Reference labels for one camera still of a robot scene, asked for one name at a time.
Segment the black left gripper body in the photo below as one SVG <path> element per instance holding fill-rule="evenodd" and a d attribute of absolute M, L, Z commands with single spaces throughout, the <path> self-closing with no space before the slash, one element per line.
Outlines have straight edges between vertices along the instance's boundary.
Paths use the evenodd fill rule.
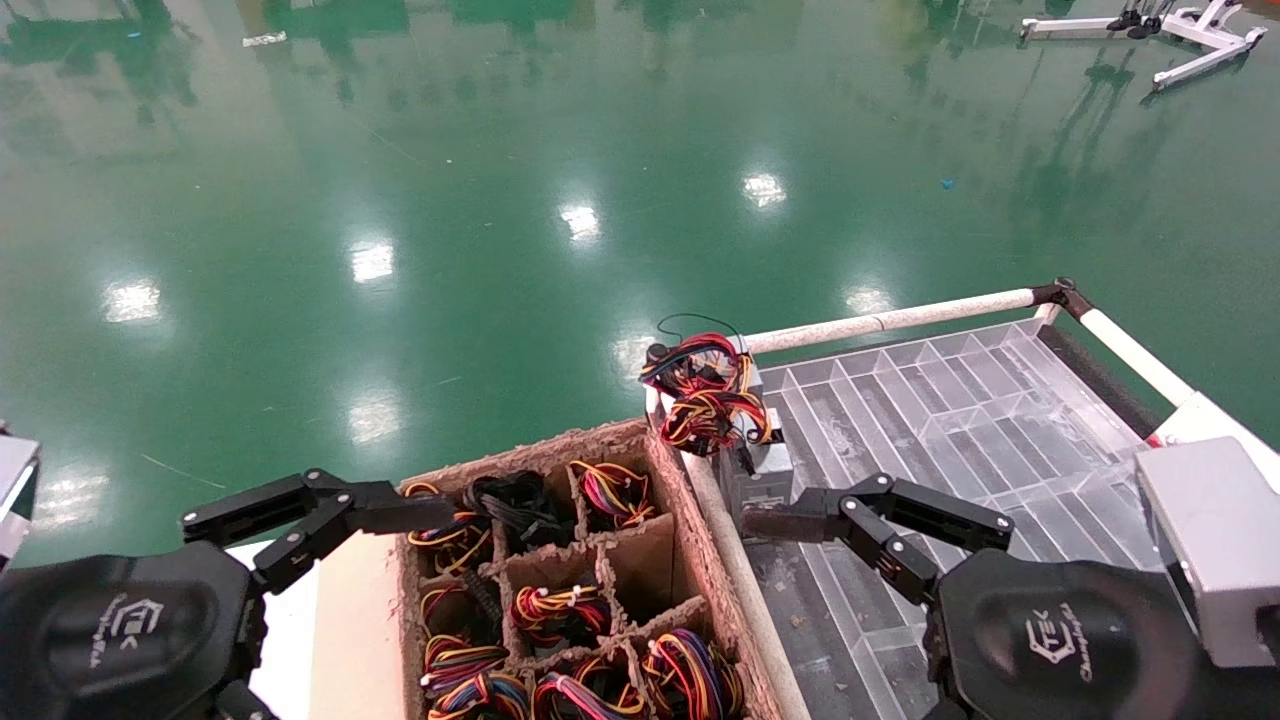
<path fill-rule="evenodd" d="M 210 543 L 3 574 L 5 719 L 219 719 L 265 637 L 252 571 Z"/>

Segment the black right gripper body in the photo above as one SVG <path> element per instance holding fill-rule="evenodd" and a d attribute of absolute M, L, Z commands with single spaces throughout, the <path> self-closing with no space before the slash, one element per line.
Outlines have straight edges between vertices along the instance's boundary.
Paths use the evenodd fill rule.
<path fill-rule="evenodd" d="M 974 555 L 941 577 L 928 676 L 968 719 L 1275 719 L 1275 667 L 1220 667 L 1164 575 Z"/>

